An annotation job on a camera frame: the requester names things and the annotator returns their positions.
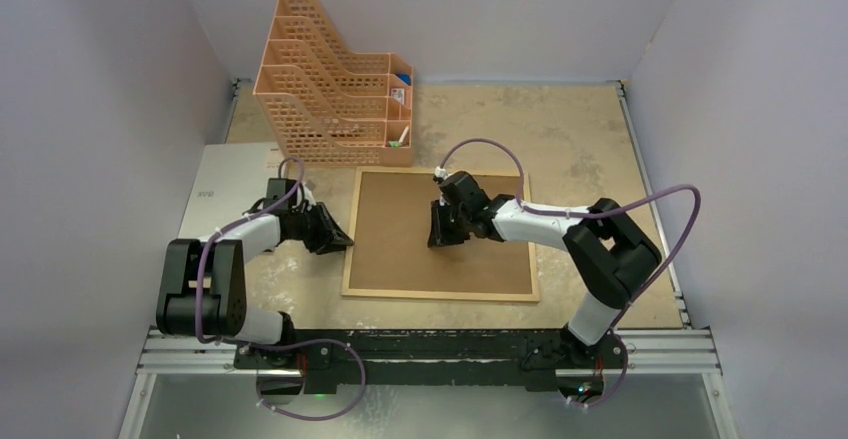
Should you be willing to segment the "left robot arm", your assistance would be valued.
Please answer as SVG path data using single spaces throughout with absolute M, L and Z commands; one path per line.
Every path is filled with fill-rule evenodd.
M 250 304 L 246 291 L 247 264 L 287 241 L 315 255 L 344 252 L 354 244 L 307 186 L 271 178 L 265 197 L 236 223 L 168 244 L 156 308 L 159 331 L 201 342 L 258 344 L 272 367 L 292 364 L 298 341 L 290 315 Z

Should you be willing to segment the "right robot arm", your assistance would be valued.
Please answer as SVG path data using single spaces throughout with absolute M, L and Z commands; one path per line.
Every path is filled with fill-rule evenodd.
M 562 328 L 561 351 L 576 366 L 596 358 L 616 318 L 659 269 L 661 253 L 618 204 L 601 198 L 587 207 L 523 203 L 513 195 L 490 197 L 466 171 L 434 172 L 440 190 L 431 203 L 430 248 L 471 238 L 525 242 L 569 254 L 586 293 Z

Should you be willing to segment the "green white item in organizer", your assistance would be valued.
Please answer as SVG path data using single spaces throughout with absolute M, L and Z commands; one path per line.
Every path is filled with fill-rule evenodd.
M 387 127 L 387 144 L 392 148 L 407 146 L 411 127 L 409 124 L 390 124 Z

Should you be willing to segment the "grey booklet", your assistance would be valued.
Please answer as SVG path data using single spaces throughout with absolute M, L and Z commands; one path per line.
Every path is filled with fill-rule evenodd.
M 272 142 L 207 145 L 177 236 L 207 236 L 238 219 L 265 195 L 282 160 Z

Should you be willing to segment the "orange plastic file organizer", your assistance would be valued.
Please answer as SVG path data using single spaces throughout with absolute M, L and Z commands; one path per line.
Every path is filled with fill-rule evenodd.
M 253 94 L 278 144 L 308 165 L 409 167 L 413 76 L 396 53 L 351 50 L 319 0 L 277 0 Z M 406 147 L 388 146 L 390 124 L 410 125 Z

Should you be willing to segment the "red white item in organizer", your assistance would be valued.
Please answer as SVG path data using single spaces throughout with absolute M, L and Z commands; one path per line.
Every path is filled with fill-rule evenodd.
M 406 91 L 401 87 L 393 87 L 390 89 L 390 95 L 392 98 L 400 102 L 401 104 L 406 104 Z

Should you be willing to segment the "blue item in organizer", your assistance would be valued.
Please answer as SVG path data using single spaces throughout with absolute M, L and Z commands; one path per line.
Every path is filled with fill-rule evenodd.
M 408 86 L 412 85 L 412 77 L 409 74 L 397 74 L 396 77 L 400 79 L 404 84 Z

